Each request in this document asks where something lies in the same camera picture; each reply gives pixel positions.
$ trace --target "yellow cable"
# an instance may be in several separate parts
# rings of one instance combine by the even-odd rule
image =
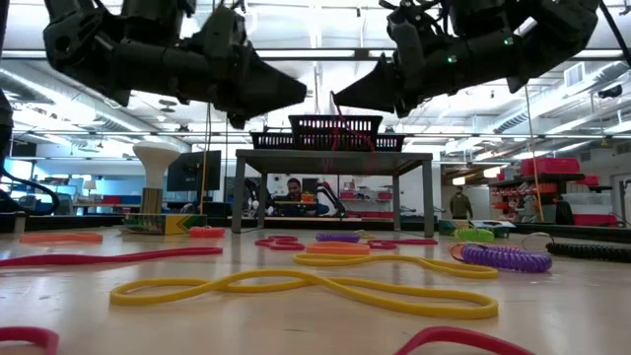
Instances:
[[[300,280],[268,285],[231,285],[234,282],[256,277],[295,277]],[[390,285],[381,282],[367,281],[347,277],[325,278],[307,272],[296,270],[254,270],[236,273],[215,281],[203,279],[146,279],[116,287],[109,294],[109,300],[113,305],[120,306],[146,306],[167,302],[180,301],[196,297],[210,291],[260,293],[276,292],[297,289],[300,287],[320,285],[335,291],[352,300],[371,306],[402,312],[406,314],[451,318],[460,320],[481,320],[496,317],[498,314],[497,301],[483,295],[453,290],[432,290],[420,287]],[[188,286],[190,288],[171,292],[169,294],[155,296],[134,296],[128,293],[151,287]],[[444,306],[436,304],[418,304],[403,301],[390,300],[374,296],[366,292],[358,291],[347,286],[363,287],[371,290],[390,292],[399,295],[442,298],[449,300],[462,300],[480,305],[480,307]]]
[[[497,278],[496,269],[487,266],[467,265],[456,262],[432,260],[423,257],[405,255],[333,255],[317,253],[299,253],[294,255],[294,262],[309,266],[347,266],[371,261],[407,261],[430,270],[448,273],[454,276],[493,279]]]

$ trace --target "floor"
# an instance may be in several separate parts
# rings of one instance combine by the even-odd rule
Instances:
[[[309,243],[314,240],[314,231],[265,230],[240,237],[231,237],[227,231],[224,240],[209,242],[181,236],[121,235],[116,229],[100,233],[105,235],[102,245],[52,247],[20,245],[13,236],[0,235],[0,257],[45,252],[120,254],[199,246],[223,247],[224,253],[136,264],[2,269],[0,326],[53,329],[61,336],[60,355],[383,355],[392,354],[413,334],[432,325],[485,332],[536,354],[628,354],[631,346],[631,267],[627,264],[555,258],[549,273],[502,272],[497,280],[474,280],[396,262],[300,266],[293,263],[290,251],[271,251],[253,243],[275,234],[296,235]],[[392,232],[375,235],[410,237]],[[512,235],[506,243],[518,245],[522,238]],[[449,260],[447,245],[454,239],[439,237],[439,241],[437,247],[401,246],[399,252]],[[545,243],[544,239],[526,241],[529,249],[542,249]],[[500,314],[482,320],[423,318],[360,304],[318,286],[258,295],[214,293],[148,307],[119,307],[108,302],[112,288],[138,279],[216,279],[257,268],[293,268],[324,276],[477,292],[496,298]],[[0,346],[2,355],[41,353],[23,344]],[[437,343],[414,354],[486,353]]]

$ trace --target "computer screen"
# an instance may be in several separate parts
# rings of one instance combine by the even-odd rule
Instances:
[[[206,153],[206,188],[218,190],[221,175],[221,151]],[[202,183],[204,152],[184,153],[169,166],[167,191],[196,191]]]

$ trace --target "ceiling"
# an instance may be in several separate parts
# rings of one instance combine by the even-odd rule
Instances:
[[[114,13],[121,1],[104,0]],[[248,35],[259,53],[269,49],[297,48],[383,48],[392,49],[393,42],[386,34],[387,10],[377,1],[364,0],[254,0],[247,1],[245,14]],[[606,1],[611,11],[619,11],[622,1]],[[189,36],[203,25],[212,11],[213,1],[198,0],[197,12],[184,21],[182,34]],[[631,17],[614,16],[616,23],[631,42]],[[37,131],[22,133],[21,139],[36,143],[60,144],[69,142],[68,149],[79,146],[87,152],[94,150],[102,155],[120,157],[131,152],[131,144],[142,139],[156,137],[134,136],[131,133],[103,136],[101,132],[174,132],[181,127],[197,133],[206,129],[208,110],[212,132],[228,132],[212,138],[215,143],[248,144],[246,135],[237,133],[226,124],[224,113],[204,103],[181,105],[174,98],[134,92],[128,107],[120,107],[98,93],[51,69],[45,60],[33,59],[33,53],[41,53],[41,31],[47,24],[47,13],[42,1],[12,0],[5,40],[3,61],[0,65],[0,84],[9,93],[16,115],[16,130]],[[604,21],[590,42],[594,55],[603,50],[614,50],[616,42]],[[27,52],[27,58],[20,55]],[[506,82],[498,80],[477,87],[461,90],[453,96],[439,96],[412,111],[408,117],[398,119],[393,114],[357,108],[343,108],[344,114],[380,114],[384,117],[381,131],[393,127],[397,133],[418,133],[406,139],[406,151],[437,149],[443,152],[442,160],[457,160],[466,156],[474,161],[507,160],[526,148],[523,138],[492,139],[455,137],[460,133],[529,133],[524,119],[527,104],[531,105],[532,131],[534,134],[621,134],[631,130],[626,124],[631,107],[629,100],[628,67],[618,61],[581,62],[579,59],[563,63],[540,78],[532,79],[526,90],[511,95]],[[334,113],[328,93],[337,92],[372,70],[374,61],[269,61],[275,68],[297,78],[308,86],[309,94],[304,103],[273,111],[252,119],[246,131],[262,131],[263,125],[288,126],[289,114]],[[576,65],[584,80],[568,87],[564,73]],[[615,99],[593,99],[591,93],[608,86],[622,84],[624,93]],[[605,112],[593,115],[594,112]],[[56,135],[40,130],[64,130],[95,132]],[[429,134],[445,134],[444,137],[428,137]],[[160,137],[177,144],[180,149],[203,142],[203,136]],[[575,144],[576,139],[540,139],[538,143],[560,149]],[[109,149],[98,145],[111,146]]]

